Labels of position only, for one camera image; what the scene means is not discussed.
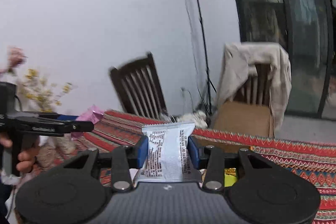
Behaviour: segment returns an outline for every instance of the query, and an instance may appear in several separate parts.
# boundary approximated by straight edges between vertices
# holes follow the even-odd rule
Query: beige cloth
[[[278,131],[284,119],[288,98],[292,89],[291,65],[287,52],[278,43],[245,42],[227,45],[224,50],[222,73],[215,105],[219,108],[246,82],[249,65],[270,64],[270,109],[274,118],[274,130]]]

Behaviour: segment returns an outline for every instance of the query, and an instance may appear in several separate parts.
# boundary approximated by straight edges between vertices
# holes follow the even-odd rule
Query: geometric pattern
[[[95,125],[92,133],[84,133],[75,141],[76,151],[72,155],[63,155],[61,151],[56,151],[57,157],[53,166],[92,146],[101,152],[107,152],[119,145],[135,144],[141,137],[144,124],[158,123],[164,122],[108,110],[104,118]],[[336,224],[336,145],[198,128],[194,130],[193,135],[215,143],[248,145],[252,151],[311,182],[321,195],[320,208],[313,223]],[[41,171],[43,169],[40,166],[34,166],[33,173],[39,174]],[[100,181],[103,185],[110,184],[110,170],[102,170]]]

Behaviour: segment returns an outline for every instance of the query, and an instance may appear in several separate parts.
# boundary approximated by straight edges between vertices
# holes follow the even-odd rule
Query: chair backrest
[[[166,111],[153,55],[111,68],[110,78],[128,113],[158,119]]]
[[[252,105],[269,106],[269,88],[271,79],[268,78],[270,64],[255,64],[258,76],[249,76],[238,90],[234,101]]]

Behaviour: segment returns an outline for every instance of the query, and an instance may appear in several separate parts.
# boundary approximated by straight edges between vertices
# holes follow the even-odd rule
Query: cardboard box
[[[274,138],[273,117],[267,106],[248,105],[241,102],[225,102],[216,114],[211,128],[233,133]],[[235,153],[246,145],[228,145],[198,140],[201,145],[215,145],[225,152]]]

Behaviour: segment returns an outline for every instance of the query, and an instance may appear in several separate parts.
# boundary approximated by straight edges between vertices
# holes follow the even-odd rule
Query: white wrapper
[[[18,185],[20,183],[21,177],[17,177],[13,174],[6,174],[4,170],[1,170],[0,175],[1,183],[5,185]]]
[[[194,123],[155,124],[142,128],[148,136],[148,155],[134,182],[201,182],[187,150]]]

